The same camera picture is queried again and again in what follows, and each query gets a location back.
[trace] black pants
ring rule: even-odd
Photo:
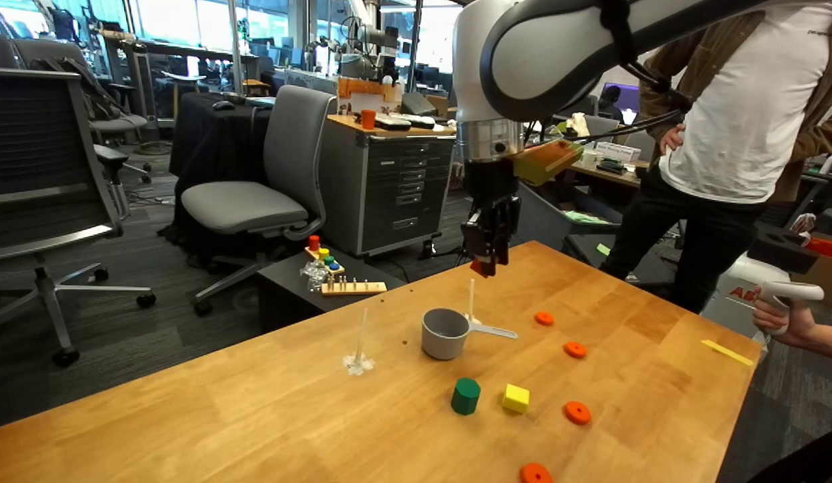
[[[667,300],[686,312],[701,312],[718,274],[749,250],[758,214],[763,205],[717,205],[686,195],[665,186],[661,172],[652,170],[626,209],[622,227],[600,272],[626,278],[671,226],[686,219],[683,250]]]

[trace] small toy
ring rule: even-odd
[[[325,281],[318,284],[322,294],[372,294],[372,293],[387,293],[387,281]]]
[[[549,328],[555,319],[552,319],[552,313],[549,313],[549,312],[537,312],[537,313],[534,313],[534,323],[540,323],[540,325]]]
[[[528,461],[520,466],[520,483],[552,483],[552,476],[545,463]]]
[[[708,347],[710,351],[717,351],[717,353],[722,353],[722,356],[730,356],[730,360],[734,360],[734,363],[741,363],[741,366],[745,366],[745,368],[754,368],[750,360],[745,360],[742,353],[737,353],[737,351],[733,351],[733,348],[718,347],[717,340],[708,340],[708,339],[706,339],[702,347]]]
[[[593,422],[593,414],[583,402],[565,402],[560,411],[565,414],[569,422],[580,427]]]
[[[528,390],[525,386],[514,386],[514,383],[504,383],[504,392],[501,392],[500,402],[509,414],[525,414],[525,408],[528,408]]]
[[[458,379],[458,382],[453,383],[453,392],[450,392],[450,408],[453,408],[458,417],[474,414],[477,396],[481,396],[477,382],[471,382],[471,379]]]
[[[318,245],[318,237],[309,237],[309,242],[306,242],[306,256],[309,256],[317,266],[326,268],[326,274],[344,274],[344,266],[329,256],[326,246]]]
[[[575,343],[575,340],[565,343],[564,348],[565,348],[565,353],[575,356],[575,360],[584,360],[584,353],[587,353],[584,347],[583,347],[583,343]]]

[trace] filing cabinet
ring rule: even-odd
[[[352,256],[426,242],[439,227],[453,132],[363,128],[329,115],[322,151],[322,233]]]

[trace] white controller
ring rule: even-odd
[[[824,289],[819,284],[803,284],[803,281],[772,281],[763,284],[763,298],[772,305],[789,308],[789,300],[824,300]],[[769,331],[769,335],[783,335],[789,331],[789,323],[779,331]]]

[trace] green block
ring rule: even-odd
[[[450,408],[453,408],[458,417],[474,414],[477,396],[481,396],[477,382],[471,382],[471,379],[458,379],[458,382],[453,383]]]

